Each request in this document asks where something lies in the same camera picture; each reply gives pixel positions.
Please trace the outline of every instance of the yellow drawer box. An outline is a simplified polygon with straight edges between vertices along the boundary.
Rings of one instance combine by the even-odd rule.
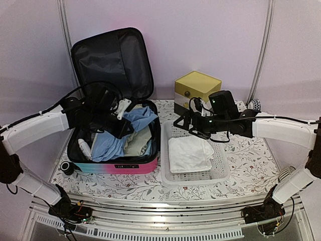
[[[175,81],[174,112],[182,115],[189,109],[189,101],[192,97],[200,97],[208,108],[208,96],[221,90],[222,81],[209,75],[193,71]]]

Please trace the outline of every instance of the floral pattern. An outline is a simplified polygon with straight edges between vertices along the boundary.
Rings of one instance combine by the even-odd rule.
[[[173,112],[173,100],[153,100],[153,102],[158,108],[161,123],[179,117]],[[245,108],[243,102],[236,103],[240,110]],[[152,202],[219,200],[266,193],[275,185],[278,169],[264,139],[231,135],[230,140],[224,145],[231,177],[215,185],[164,186],[160,162],[152,173],[146,175],[75,172],[68,177],[59,168],[61,162],[68,161],[66,151],[53,175],[52,183],[59,184],[71,193]]]

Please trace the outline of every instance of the white basket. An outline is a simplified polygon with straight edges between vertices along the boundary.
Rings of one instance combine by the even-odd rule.
[[[169,139],[172,137],[190,136],[187,131],[173,126],[173,120],[168,120],[162,125],[161,143],[160,143],[160,167],[162,169],[162,180],[167,185],[209,185],[227,180],[230,176],[230,169],[224,151],[224,145],[221,143],[211,144],[214,155],[211,159],[212,169],[205,172],[190,172],[173,174],[170,171],[169,160]],[[219,140],[218,135],[212,135],[212,138]]]

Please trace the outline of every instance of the open suitcase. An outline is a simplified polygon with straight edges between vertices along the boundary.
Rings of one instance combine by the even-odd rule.
[[[137,104],[149,106],[157,114],[157,107],[147,100],[153,92],[154,83],[142,34],[135,28],[126,28],[93,36],[76,43],[71,49],[73,65],[79,83],[106,80],[118,87],[124,98],[136,99]],[[86,91],[95,91],[95,84]],[[152,145],[149,156],[121,157],[113,160],[88,161],[78,145],[83,139],[92,146],[92,133],[75,129],[67,148],[71,162],[86,173],[146,174],[157,166],[160,148],[161,126],[156,118],[149,124]]]

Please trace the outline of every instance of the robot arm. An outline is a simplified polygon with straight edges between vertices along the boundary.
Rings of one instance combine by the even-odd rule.
[[[216,132],[228,131],[249,138],[281,140],[312,150],[306,164],[271,188],[263,205],[242,210],[246,223],[284,215],[282,204],[315,179],[321,178],[321,122],[274,116],[249,109],[240,113],[229,91],[211,94],[209,101],[212,110],[206,109],[200,98],[195,98],[197,112],[190,107],[189,111],[174,122],[174,126],[203,139],[209,139]],[[212,115],[202,115],[203,109],[210,111]]]
[[[114,94],[104,88],[102,93],[95,98],[63,99],[50,111],[0,128],[0,182],[14,184],[43,199],[51,206],[51,215],[76,222],[90,218],[90,208],[82,207],[78,212],[80,208],[71,204],[63,188],[34,174],[20,162],[16,152],[43,137],[73,128],[108,131],[117,138],[132,133],[131,123],[122,118],[125,110],[130,110],[131,101],[123,99],[115,106]]]

